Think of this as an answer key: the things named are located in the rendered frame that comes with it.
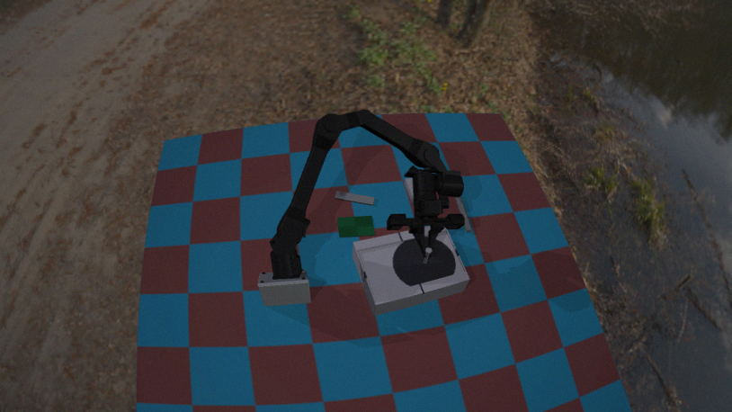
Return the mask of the dark grey disc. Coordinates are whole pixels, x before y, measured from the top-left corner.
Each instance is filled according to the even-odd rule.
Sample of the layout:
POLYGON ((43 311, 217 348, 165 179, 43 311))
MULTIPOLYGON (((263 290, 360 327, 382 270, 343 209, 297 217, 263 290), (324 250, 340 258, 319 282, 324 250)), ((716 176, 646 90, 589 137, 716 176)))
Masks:
POLYGON ((437 239, 426 264, 418 242, 412 238, 398 246, 392 265, 398 278, 408 286, 451 276, 456 269, 453 253, 437 239))

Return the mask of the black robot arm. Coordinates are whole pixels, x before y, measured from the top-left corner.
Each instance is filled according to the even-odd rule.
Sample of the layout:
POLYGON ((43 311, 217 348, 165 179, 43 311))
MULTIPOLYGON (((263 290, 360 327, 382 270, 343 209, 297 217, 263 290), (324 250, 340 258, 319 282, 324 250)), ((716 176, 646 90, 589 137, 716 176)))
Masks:
POLYGON ((421 214, 432 213, 439 216, 443 213, 443 209, 450 208, 448 196, 462 195, 464 183, 460 171, 448 170, 440 158, 439 149, 434 145, 405 134, 368 110, 340 115, 327 114, 316 123, 312 149, 299 184, 288 209, 279 221, 277 233, 270 241, 273 250, 271 251, 273 280, 299 278, 301 275, 301 262, 295 248, 305 237, 310 224, 310 220, 305 219, 310 197, 330 148, 343 130, 357 127, 368 130, 398 148, 415 166, 425 169, 411 166, 405 172, 405 177, 412 177, 413 194, 433 191, 439 194, 439 200, 422 200, 422 196, 416 196, 416 218, 421 214))

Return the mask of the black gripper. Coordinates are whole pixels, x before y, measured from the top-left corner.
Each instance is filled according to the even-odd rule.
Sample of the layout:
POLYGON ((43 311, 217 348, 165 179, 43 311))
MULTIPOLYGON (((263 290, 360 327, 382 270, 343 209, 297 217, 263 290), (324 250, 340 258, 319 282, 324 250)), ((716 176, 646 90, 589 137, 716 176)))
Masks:
POLYGON ((409 226, 408 234, 413 234, 416 241, 418 242, 423 257, 426 257, 425 253, 425 235, 424 227, 430 226, 428 234, 428 247, 433 250, 435 240, 438 234, 444 229, 460 229, 465 225, 464 216, 461 214, 449 214, 445 219, 437 219, 438 214, 432 213, 431 215, 423 215, 415 217, 415 197, 422 196, 422 200, 437 199, 436 192, 433 191, 420 191, 413 194, 414 204, 414 217, 407 218, 406 214, 391 214, 387 220, 387 230, 400 230, 403 226, 409 226), (444 226, 443 226, 444 225, 444 226))

